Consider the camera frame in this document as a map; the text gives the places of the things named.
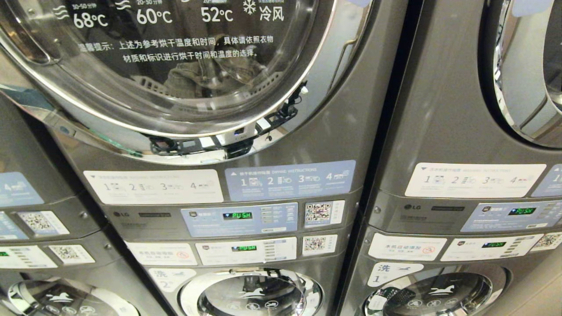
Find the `stacked washer dryer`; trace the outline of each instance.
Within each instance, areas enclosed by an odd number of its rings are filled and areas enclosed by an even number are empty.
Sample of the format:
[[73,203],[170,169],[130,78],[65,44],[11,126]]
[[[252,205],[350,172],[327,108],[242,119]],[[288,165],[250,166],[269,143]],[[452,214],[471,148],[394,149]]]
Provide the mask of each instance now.
[[340,315],[486,313],[560,244],[561,6],[424,2]]
[[333,315],[406,1],[3,5],[46,101],[4,92],[178,315]]
[[54,140],[44,147],[47,130],[24,115],[0,97],[0,315],[165,315]]

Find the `qr code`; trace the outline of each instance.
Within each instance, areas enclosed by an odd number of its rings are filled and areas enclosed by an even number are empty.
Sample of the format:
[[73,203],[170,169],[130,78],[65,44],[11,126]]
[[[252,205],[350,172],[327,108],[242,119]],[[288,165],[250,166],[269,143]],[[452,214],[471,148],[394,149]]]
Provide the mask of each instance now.
[[313,203],[306,205],[305,219],[307,222],[319,222],[330,219],[332,203]]
[[562,234],[547,234],[544,235],[535,245],[535,248],[544,248],[554,246],[557,243],[560,243],[562,239]]
[[21,219],[31,228],[34,232],[52,231],[54,228],[51,226],[49,220],[45,215],[39,212],[22,213],[19,214]]
[[326,237],[305,237],[303,242],[303,251],[324,250],[326,248]]
[[74,251],[72,246],[51,246],[51,250],[59,257],[61,260],[69,259],[80,259],[81,257]]

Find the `digital display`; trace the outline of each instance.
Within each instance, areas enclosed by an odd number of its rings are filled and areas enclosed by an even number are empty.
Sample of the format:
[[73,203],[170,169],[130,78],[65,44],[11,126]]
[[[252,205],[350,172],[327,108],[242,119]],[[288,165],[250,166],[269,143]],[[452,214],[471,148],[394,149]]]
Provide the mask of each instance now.
[[529,215],[533,214],[536,209],[536,207],[521,207],[519,209],[511,209],[509,215]]
[[496,248],[505,246],[506,242],[487,242],[482,248]]
[[240,212],[240,213],[224,213],[223,219],[224,220],[233,220],[233,219],[252,219],[252,212]]
[[257,250],[257,246],[237,246],[231,247],[233,252],[240,252],[240,251],[254,251]]

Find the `washer door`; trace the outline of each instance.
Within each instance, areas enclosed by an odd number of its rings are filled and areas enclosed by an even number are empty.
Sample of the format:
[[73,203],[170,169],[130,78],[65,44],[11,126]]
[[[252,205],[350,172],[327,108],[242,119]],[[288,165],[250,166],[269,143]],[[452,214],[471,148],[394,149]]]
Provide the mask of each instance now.
[[503,290],[498,266],[471,265],[422,271],[380,287],[364,305],[366,316],[471,315]]
[[21,315],[139,316],[117,294],[67,279],[16,283],[8,299]]
[[187,315],[309,316],[322,302],[311,278],[278,269],[233,269],[192,279],[180,293]]
[[562,148],[562,1],[492,1],[483,82],[492,111],[526,140]]
[[61,111],[36,95],[15,96],[21,91],[9,78],[1,88],[58,130],[103,141],[100,148],[133,157],[226,151],[183,164],[234,158],[292,120],[305,92],[314,95],[305,116],[320,106],[369,8],[335,0],[3,1],[0,44]]

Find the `snowflake icon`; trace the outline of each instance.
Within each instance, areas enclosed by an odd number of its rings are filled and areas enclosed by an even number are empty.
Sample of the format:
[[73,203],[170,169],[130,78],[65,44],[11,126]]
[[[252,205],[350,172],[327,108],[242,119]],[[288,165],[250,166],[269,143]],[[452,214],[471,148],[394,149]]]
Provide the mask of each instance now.
[[256,2],[254,0],[244,0],[244,12],[249,15],[256,12]]

